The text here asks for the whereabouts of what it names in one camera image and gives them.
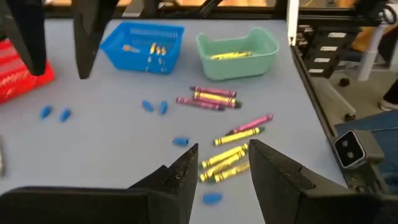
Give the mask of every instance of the floor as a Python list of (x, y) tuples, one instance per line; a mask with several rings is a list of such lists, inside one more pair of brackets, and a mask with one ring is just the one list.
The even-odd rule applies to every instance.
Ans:
[[(372, 72), (366, 82), (357, 82), (353, 77), (353, 72), (335, 72), (330, 78), (330, 82), (336, 90), (346, 98), (356, 109), (356, 119), (382, 113), (377, 103), (398, 78), (398, 73)], [(350, 85), (341, 87), (338, 82), (341, 78), (350, 78)], [(337, 103), (328, 100), (324, 95), (319, 94), (321, 105), (326, 113), (330, 124), (340, 124), (344, 122), (345, 112)]]

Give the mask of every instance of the magenta crayon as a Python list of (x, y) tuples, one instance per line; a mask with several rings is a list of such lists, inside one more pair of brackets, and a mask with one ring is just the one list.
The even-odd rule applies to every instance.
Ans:
[(225, 106), (216, 104), (216, 103), (207, 103), (203, 101), (194, 101), (188, 98), (184, 97), (177, 97), (175, 100), (177, 103), (183, 104), (183, 105), (190, 105), (190, 106), (197, 106), (200, 108), (205, 108), (205, 109), (210, 109), (210, 110), (217, 110), (217, 111), (224, 111)]
[(248, 130), (248, 129), (255, 128), (255, 127), (259, 126), (262, 123), (265, 123), (267, 121), (272, 120), (273, 118), (274, 118), (273, 114), (268, 114), (268, 115), (263, 116), (261, 118), (255, 119), (254, 121), (251, 121), (251, 122), (249, 122), (247, 124), (244, 124), (242, 126), (239, 126), (237, 128), (232, 129), (227, 135), (236, 134), (236, 133), (240, 133), (242, 131)]
[(236, 92), (231, 90), (218, 90), (215, 88), (204, 88), (200, 86), (191, 86), (189, 89), (193, 91), (201, 91), (205, 93), (212, 93), (220, 96), (236, 97)]
[(205, 98), (205, 97), (202, 97), (202, 96), (195, 96), (195, 95), (193, 96), (193, 99), (197, 100), (197, 101), (202, 101), (202, 102), (205, 102), (205, 103), (219, 104), (219, 105), (223, 105), (223, 106), (226, 106), (226, 107), (229, 107), (229, 108), (241, 108), (242, 107), (242, 103), (238, 102), (238, 101), (236, 101), (235, 103), (232, 103), (232, 102), (214, 100), (214, 99)]

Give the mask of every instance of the red plastic bin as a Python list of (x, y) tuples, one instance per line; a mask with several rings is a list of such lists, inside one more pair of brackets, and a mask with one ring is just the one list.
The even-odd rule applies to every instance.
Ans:
[(30, 74), (9, 40), (0, 42), (0, 104), (55, 79), (49, 63), (41, 76)]

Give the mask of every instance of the blue cap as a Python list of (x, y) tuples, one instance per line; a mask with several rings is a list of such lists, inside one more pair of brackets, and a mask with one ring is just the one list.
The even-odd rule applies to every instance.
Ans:
[(152, 106), (152, 103), (147, 100), (142, 101), (142, 107), (148, 112), (154, 112), (154, 106)]
[(208, 193), (203, 195), (203, 203), (206, 205), (215, 205), (223, 199), (221, 193)]
[(51, 105), (44, 106), (42, 111), (40, 112), (40, 118), (44, 119), (52, 112), (53, 108)]
[(162, 101), (161, 103), (160, 103), (160, 114), (161, 115), (164, 115), (164, 114), (166, 114), (166, 112), (167, 112), (167, 108), (168, 108), (169, 106), (167, 105), (167, 101)]
[(62, 111), (62, 113), (60, 115), (60, 121), (65, 122), (70, 117), (71, 113), (72, 112), (70, 111), (69, 108), (65, 108), (64, 111)]
[(189, 143), (189, 138), (175, 138), (173, 144), (176, 146), (187, 146)]

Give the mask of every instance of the blue plastic basket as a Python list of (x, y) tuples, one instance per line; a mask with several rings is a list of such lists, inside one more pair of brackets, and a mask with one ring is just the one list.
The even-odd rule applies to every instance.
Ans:
[[(183, 33), (184, 27), (179, 26), (122, 22), (100, 48), (117, 69), (170, 74), (180, 55)], [(153, 43), (165, 50), (164, 55), (150, 53)]]

